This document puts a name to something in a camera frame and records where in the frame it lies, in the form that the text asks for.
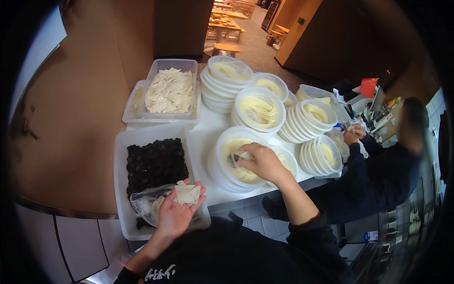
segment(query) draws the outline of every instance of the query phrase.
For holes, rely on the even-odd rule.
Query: trash can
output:
[[[266,44],[267,44],[268,46],[273,46],[273,44],[274,44],[275,42],[276,42],[276,39],[275,39],[274,37],[270,36],[270,37],[268,38],[268,41],[266,42]]]

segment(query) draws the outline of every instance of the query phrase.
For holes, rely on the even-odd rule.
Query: speckled floor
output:
[[[254,72],[266,72],[279,76],[287,84],[292,93],[296,93],[300,84],[314,85],[313,82],[304,80],[295,74],[283,69],[274,59],[277,50],[266,44],[266,32],[252,20],[236,20],[236,23],[246,32],[243,35],[242,44],[237,39],[223,40],[222,43],[236,45],[240,52],[236,58],[246,63]],[[214,39],[205,42],[205,48],[213,47]],[[205,68],[206,64],[199,64],[199,69]]]

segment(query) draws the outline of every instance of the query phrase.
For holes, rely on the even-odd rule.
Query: left hand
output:
[[[351,131],[344,132],[344,142],[350,147],[353,143],[358,143],[358,135]]]
[[[184,180],[185,184],[189,184],[189,182],[189,179]],[[202,183],[197,181],[194,185],[199,186],[202,185]],[[156,233],[171,239],[180,237],[188,228],[194,212],[196,212],[200,205],[205,201],[206,196],[203,195],[205,190],[205,187],[200,188],[200,197],[197,204],[185,203],[183,205],[173,201],[177,196],[177,193],[175,189],[172,190],[159,208],[159,227],[157,228]]]

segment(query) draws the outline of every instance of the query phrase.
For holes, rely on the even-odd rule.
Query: hand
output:
[[[239,150],[251,153],[254,161],[239,160],[237,165],[254,172],[262,179],[271,181],[277,187],[282,181],[295,179],[270,148],[254,142],[241,146]]]
[[[358,143],[358,135],[354,134],[353,131],[345,131],[344,142],[350,147],[353,143]]]
[[[352,126],[353,128],[351,129],[351,132],[356,134],[360,140],[363,140],[366,137],[367,133],[364,131],[361,125],[355,123]]]
[[[189,184],[189,182],[189,179],[184,180],[185,184]],[[194,185],[199,186],[202,185],[202,183],[197,181]],[[156,233],[171,239],[180,237],[188,228],[194,212],[196,212],[200,205],[205,201],[206,196],[203,195],[205,190],[205,187],[200,188],[200,197],[197,204],[185,203],[183,205],[173,201],[177,196],[177,193],[175,189],[172,190],[159,208],[159,227],[156,230]]]

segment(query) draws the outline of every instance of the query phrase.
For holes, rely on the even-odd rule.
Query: pile of black food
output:
[[[181,139],[156,140],[146,146],[128,147],[128,199],[131,193],[142,192],[164,184],[176,184],[189,177],[184,162],[184,150]],[[151,227],[142,218],[137,219],[137,229]]]

